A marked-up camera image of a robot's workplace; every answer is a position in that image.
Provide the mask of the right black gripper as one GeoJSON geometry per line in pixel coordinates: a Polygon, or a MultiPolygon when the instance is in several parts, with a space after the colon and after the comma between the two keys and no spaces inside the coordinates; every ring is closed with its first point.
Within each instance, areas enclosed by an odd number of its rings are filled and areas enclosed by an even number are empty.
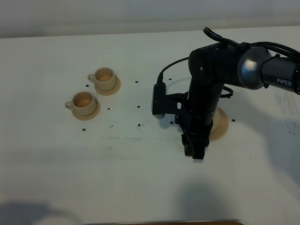
{"type": "Polygon", "coordinates": [[[203,84],[195,78],[191,79],[187,98],[184,100],[184,114],[179,115],[179,126],[184,134],[181,141],[186,156],[203,159],[208,147],[212,128],[212,118],[224,87],[223,82],[203,84]]]}

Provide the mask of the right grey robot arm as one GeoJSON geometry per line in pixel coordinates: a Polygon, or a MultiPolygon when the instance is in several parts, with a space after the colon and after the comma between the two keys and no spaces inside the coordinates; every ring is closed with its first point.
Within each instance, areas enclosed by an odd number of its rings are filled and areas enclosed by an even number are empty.
{"type": "Polygon", "coordinates": [[[272,56],[266,45],[242,43],[236,47],[213,44],[192,51],[188,58],[191,83],[182,106],[191,118],[183,124],[182,143],[186,156],[203,159],[209,145],[213,115],[225,84],[257,90],[279,87],[299,94],[300,59],[272,56]]]}

